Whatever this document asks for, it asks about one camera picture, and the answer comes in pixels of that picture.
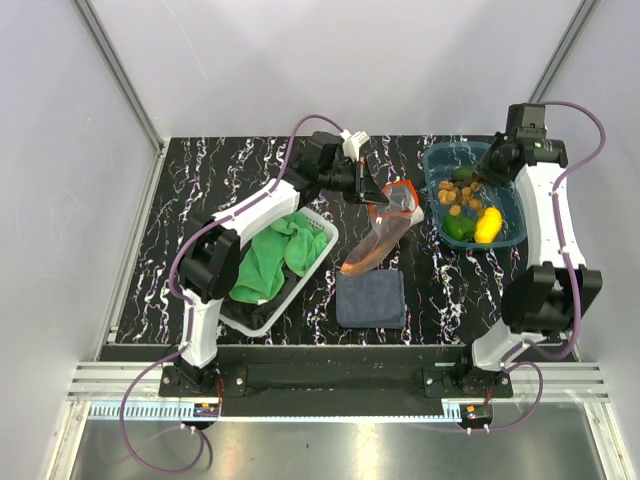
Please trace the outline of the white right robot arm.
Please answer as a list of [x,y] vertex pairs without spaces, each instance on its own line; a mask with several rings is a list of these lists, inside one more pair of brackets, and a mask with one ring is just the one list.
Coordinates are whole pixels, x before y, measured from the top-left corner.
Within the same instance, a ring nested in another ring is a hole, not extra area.
[[581,253],[567,195],[570,174],[599,155],[571,163],[561,140],[547,136],[546,103],[512,104],[479,165],[492,185],[512,186],[522,204],[527,267],[503,291],[501,318],[459,358],[454,384],[476,396],[508,374],[514,359],[532,349],[559,361],[574,350],[583,316],[603,286]]

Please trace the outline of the clear zip top bag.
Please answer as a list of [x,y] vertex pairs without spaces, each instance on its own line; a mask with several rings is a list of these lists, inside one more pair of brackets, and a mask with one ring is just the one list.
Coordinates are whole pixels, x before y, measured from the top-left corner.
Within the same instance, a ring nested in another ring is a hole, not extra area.
[[342,275],[357,276],[377,268],[407,231],[424,220],[410,180],[389,183],[382,192],[388,204],[368,207],[371,230],[347,255],[340,269]]

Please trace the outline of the brown fake nuts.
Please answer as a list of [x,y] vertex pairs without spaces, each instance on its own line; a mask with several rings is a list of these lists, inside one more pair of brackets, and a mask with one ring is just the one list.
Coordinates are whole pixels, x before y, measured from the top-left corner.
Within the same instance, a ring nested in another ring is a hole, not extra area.
[[452,215],[460,214],[464,207],[469,207],[478,213],[484,209],[480,199],[482,188],[483,184],[479,181],[453,183],[445,180],[439,183],[437,197],[441,205],[449,207]]

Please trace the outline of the yellow fake lemon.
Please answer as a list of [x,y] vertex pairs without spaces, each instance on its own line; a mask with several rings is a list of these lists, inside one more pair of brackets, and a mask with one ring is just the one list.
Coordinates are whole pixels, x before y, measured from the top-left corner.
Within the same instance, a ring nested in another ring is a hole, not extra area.
[[479,244],[492,243],[500,233],[503,225],[501,212],[495,207],[489,207],[478,219],[475,226],[474,240]]

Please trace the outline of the green fake pepper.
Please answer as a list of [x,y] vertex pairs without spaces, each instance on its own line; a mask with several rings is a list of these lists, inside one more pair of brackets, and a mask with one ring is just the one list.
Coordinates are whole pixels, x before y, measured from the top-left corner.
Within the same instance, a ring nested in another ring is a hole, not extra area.
[[453,240],[471,242],[474,239],[476,222],[466,215],[447,215],[443,221],[444,232]]

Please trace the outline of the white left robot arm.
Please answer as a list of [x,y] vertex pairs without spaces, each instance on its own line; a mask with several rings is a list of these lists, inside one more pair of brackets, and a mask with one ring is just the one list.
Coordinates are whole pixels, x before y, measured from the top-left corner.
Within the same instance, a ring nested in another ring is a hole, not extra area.
[[170,267],[169,288],[184,304],[176,363],[184,367],[181,384],[193,395],[206,395],[215,386],[216,372],[209,364],[217,356],[219,312],[238,279],[241,252],[255,235],[323,190],[339,192],[351,204],[388,203],[366,160],[367,133],[315,132],[298,151],[294,141],[288,141],[278,176],[257,193],[210,218],[187,222]]

